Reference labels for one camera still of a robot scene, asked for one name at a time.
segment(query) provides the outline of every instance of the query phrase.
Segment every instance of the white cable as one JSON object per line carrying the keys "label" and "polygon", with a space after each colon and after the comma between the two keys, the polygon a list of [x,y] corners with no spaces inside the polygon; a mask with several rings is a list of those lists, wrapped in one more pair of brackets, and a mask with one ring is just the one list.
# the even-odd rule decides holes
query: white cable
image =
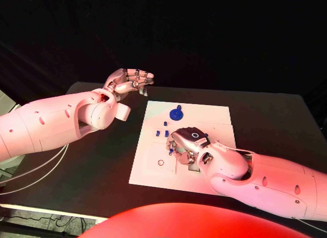
{"label": "white cable", "polygon": [[220,140],[217,140],[217,143],[224,146],[225,148],[231,149],[231,150],[237,150],[237,151],[244,151],[244,152],[250,152],[251,154],[256,154],[256,152],[250,151],[250,150],[241,150],[241,149],[237,149],[237,148],[233,148],[224,144],[221,144]]}
{"label": "white cable", "polygon": [[25,176],[27,174],[30,174],[31,172],[34,172],[35,170],[38,170],[40,168],[43,168],[43,167],[58,157],[58,155],[61,154],[61,152],[64,151],[64,149],[66,149],[67,146],[68,146],[68,145],[66,145],[66,146],[63,147],[63,149],[61,149],[61,151],[57,153],[57,155],[56,155],[41,166],[38,166],[34,170],[25,172],[24,174],[21,174],[21,175],[18,175],[18,176],[9,178],[8,180],[4,180],[4,181],[0,182],[0,184],[5,183],[5,182],[12,181],[14,179],[17,179],[17,178]]}
{"label": "white cable", "polygon": [[64,157],[66,157],[66,152],[64,152],[64,154],[63,154],[63,156],[61,156],[61,159],[60,159],[57,165],[54,166],[54,168],[51,169],[51,171],[47,173],[47,175],[45,175],[37,182],[34,182],[32,184],[30,184],[28,186],[22,187],[22,188],[18,189],[18,190],[14,190],[14,191],[11,191],[11,192],[4,192],[4,193],[0,193],[0,195],[5,195],[5,194],[9,194],[9,193],[14,193],[14,192],[18,192],[18,191],[27,189],[28,187],[31,187],[35,183],[38,183],[38,182],[50,175],[50,173],[56,170],[56,168],[58,167],[58,164],[60,164],[61,160],[63,160]]}
{"label": "white cable", "polygon": [[300,220],[300,219],[297,219],[297,218],[295,218],[296,220],[299,220],[300,222],[303,222],[305,224],[308,224],[309,226],[312,226],[313,228],[316,228],[318,230],[321,230],[321,231],[323,231],[323,232],[326,232],[327,233],[327,231],[325,231],[322,228],[319,228],[319,227],[316,227],[316,226],[313,226],[312,224],[309,224],[308,222],[305,222],[303,220]]}

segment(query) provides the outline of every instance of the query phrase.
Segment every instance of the red object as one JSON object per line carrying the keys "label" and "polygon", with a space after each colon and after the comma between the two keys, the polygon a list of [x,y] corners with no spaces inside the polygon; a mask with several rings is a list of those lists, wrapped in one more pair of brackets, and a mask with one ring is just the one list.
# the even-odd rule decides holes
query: red object
{"label": "red object", "polygon": [[81,238],[306,238],[296,230],[224,208],[164,203],[135,208],[94,226]]}

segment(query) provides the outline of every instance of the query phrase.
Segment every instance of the black table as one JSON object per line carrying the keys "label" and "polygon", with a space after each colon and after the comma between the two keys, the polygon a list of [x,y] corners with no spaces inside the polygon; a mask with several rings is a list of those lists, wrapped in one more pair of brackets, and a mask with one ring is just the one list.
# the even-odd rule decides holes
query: black table
{"label": "black table", "polygon": [[[102,84],[79,82],[68,93],[90,91]],[[123,100],[132,107],[128,122],[115,119],[110,127],[70,145],[61,165],[31,188],[0,196],[15,204],[97,217],[155,203],[187,202],[224,207],[263,217],[312,236],[326,236],[297,220],[282,218],[230,197],[129,184],[148,100],[228,106],[237,146],[286,158],[327,173],[327,142],[299,95],[149,87],[149,97],[133,92]],[[58,150],[30,154],[17,174],[40,166]],[[9,182],[5,191],[38,180],[56,162]],[[327,223],[313,222],[327,229]]]}

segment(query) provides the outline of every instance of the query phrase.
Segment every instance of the white robotic arm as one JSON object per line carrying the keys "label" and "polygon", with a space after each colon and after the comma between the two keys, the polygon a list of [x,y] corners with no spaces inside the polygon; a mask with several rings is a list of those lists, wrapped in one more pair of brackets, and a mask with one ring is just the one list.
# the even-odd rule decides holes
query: white robotic arm
{"label": "white robotic arm", "polygon": [[104,88],[28,103],[0,116],[0,161],[14,156],[57,149],[89,133],[106,129],[115,118],[128,120],[130,107],[119,103],[128,92],[148,94],[155,75],[119,69]]}
{"label": "white robotic arm", "polygon": [[178,129],[166,145],[182,164],[198,163],[217,193],[279,216],[327,222],[327,174],[218,141],[211,143],[195,127]]}

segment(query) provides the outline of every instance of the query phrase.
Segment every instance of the black curtain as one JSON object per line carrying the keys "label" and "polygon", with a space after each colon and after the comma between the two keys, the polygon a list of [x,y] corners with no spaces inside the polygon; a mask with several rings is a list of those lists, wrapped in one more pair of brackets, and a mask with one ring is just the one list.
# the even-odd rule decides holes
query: black curtain
{"label": "black curtain", "polygon": [[300,94],[322,124],[327,5],[220,4],[0,1],[0,89],[25,104],[140,68],[158,86]]}

